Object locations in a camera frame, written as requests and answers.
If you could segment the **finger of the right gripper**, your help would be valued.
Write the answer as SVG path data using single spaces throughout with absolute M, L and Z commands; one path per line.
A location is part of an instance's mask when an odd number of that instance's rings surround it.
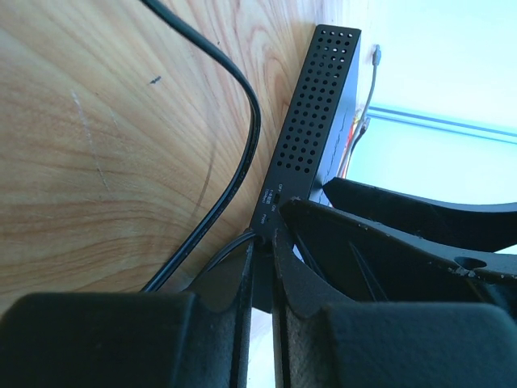
M 516 244 L 516 203 L 454 204 L 341 178 L 323 190 L 336 209 L 435 243 L 485 252 Z
M 356 301 L 516 301 L 516 257 L 450 247 L 292 198 L 281 217 L 304 261 Z

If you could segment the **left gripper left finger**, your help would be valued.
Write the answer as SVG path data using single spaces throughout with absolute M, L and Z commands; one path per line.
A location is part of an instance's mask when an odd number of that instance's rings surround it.
M 1 320 L 4 387 L 243 387 L 253 245 L 180 293 L 33 293 Z

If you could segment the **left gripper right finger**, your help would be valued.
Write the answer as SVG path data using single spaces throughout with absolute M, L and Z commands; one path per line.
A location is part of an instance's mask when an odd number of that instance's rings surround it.
M 273 322 L 279 387 L 513 387 L 516 325 L 480 303 L 355 302 L 277 232 Z

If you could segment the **black network switch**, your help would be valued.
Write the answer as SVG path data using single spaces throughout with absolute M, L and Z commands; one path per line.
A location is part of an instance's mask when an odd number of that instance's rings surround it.
M 272 310 L 271 240 L 283 227 L 279 209 L 299 197 L 328 205 L 323 186 L 333 179 L 355 118 L 361 31 L 316 26 L 271 157 L 250 227 L 256 249 L 252 306 Z

